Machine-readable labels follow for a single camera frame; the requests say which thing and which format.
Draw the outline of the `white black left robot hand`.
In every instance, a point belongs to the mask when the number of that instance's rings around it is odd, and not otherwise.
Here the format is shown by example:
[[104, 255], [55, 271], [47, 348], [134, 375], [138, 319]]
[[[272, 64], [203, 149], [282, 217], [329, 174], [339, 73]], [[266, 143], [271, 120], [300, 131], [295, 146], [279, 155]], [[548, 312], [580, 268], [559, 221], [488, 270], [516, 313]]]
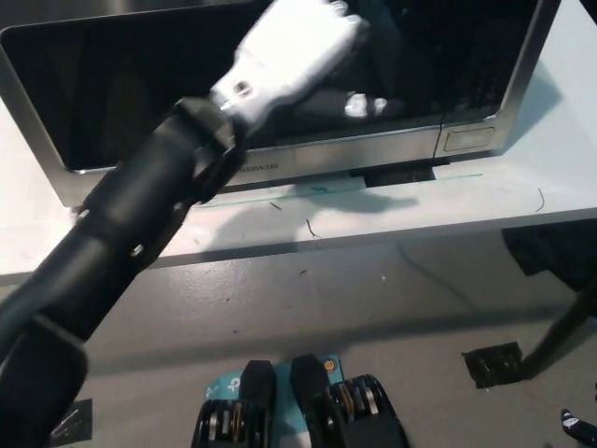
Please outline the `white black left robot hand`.
[[248, 131], [292, 105], [350, 57], [368, 22], [343, 1], [272, 2], [235, 50], [210, 98]]

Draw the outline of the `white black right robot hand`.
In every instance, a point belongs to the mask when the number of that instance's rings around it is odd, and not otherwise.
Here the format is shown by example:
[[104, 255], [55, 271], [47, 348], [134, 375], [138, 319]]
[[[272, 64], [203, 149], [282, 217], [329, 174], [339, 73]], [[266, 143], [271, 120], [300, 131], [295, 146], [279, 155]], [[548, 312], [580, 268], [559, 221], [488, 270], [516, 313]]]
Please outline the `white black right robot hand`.
[[568, 409], [561, 411], [563, 431], [576, 441], [587, 447], [595, 447], [597, 443], [597, 427], [575, 417]]

